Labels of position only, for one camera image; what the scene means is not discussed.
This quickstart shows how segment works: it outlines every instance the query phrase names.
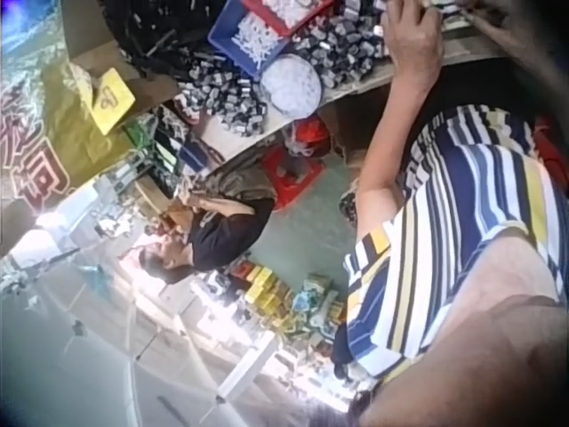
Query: banner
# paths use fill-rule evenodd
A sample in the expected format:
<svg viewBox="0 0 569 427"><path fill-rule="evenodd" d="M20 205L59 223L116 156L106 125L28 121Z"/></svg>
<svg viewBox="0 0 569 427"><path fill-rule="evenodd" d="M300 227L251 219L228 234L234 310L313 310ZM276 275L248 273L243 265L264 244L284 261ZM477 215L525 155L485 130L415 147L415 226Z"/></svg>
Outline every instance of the banner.
<svg viewBox="0 0 569 427"><path fill-rule="evenodd" d="M132 148L123 131L103 136L81 104L59 8L26 37L2 52L0 257L34 227L39 214Z"/></svg>

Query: floor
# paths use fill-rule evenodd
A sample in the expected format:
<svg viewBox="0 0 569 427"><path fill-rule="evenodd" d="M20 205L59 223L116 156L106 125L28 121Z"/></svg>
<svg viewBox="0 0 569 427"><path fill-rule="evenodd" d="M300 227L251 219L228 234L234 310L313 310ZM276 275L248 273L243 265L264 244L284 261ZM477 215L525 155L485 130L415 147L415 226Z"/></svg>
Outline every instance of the floor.
<svg viewBox="0 0 569 427"><path fill-rule="evenodd" d="M316 182L290 207L273 213L267 228L252 247L252 260L272 269L291 289L302 288L309 273L333 281L347 292L343 259L356 232L341 216L340 196L350 182L349 170L336 156L325 159L326 168Z"/></svg>

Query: yellow tag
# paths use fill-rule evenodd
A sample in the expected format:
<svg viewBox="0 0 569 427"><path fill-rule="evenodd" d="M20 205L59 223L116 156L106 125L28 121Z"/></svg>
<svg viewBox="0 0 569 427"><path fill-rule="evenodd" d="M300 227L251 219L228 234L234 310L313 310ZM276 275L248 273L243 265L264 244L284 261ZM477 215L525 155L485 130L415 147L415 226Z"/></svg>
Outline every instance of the yellow tag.
<svg viewBox="0 0 569 427"><path fill-rule="evenodd" d="M114 68L107 71L100 79L91 111L103 135L107 135L121 121L134 102L134 95L118 71Z"/></svg>
<svg viewBox="0 0 569 427"><path fill-rule="evenodd" d="M75 64L70 64L70 67L81 99L100 131L107 135L134 105L134 95L115 68L103 75L97 88L84 69Z"/></svg>

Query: man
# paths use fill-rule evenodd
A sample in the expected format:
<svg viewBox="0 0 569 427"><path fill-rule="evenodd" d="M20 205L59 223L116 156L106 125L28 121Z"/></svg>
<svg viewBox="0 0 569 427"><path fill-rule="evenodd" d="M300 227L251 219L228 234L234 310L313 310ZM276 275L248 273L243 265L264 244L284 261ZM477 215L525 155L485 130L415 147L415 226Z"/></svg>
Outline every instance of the man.
<svg viewBox="0 0 569 427"><path fill-rule="evenodd" d="M476 6L475 27L541 80L569 136L569 84L532 12L507 0L484 2L490 14L463 3ZM486 20L495 12L509 29ZM326 425L569 425L567 200L524 120L488 106L437 115L399 176L441 69L440 17L417 0L389 0L381 23L395 75L361 172L346 266L349 349L383 386L352 406L355 419L329 415Z"/></svg>
<svg viewBox="0 0 569 427"><path fill-rule="evenodd" d="M231 190L221 184L217 191L227 198L183 197L195 211L188 235L167 235L140 251L140 266L150 276L172 285L194 271L227 266L257 241L275 207L275 192L256 168L229 180Z"/></svg>

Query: blue and yellow striped shirt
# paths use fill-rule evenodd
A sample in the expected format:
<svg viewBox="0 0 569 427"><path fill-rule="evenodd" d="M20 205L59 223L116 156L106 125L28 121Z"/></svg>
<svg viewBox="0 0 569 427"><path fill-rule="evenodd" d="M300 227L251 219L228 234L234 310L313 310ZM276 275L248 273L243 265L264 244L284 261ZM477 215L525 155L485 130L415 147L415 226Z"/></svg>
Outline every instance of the blue and yellow striped shirt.
<svg viewBox="0 0 569 427"><path fill-rule="evenodd" d="M433 342L477 257L522 230L569 295L569 204L539 161L529 126L498 109L441 113L413 144L406 202L347 255L349 347L378 378Z"/></svg>

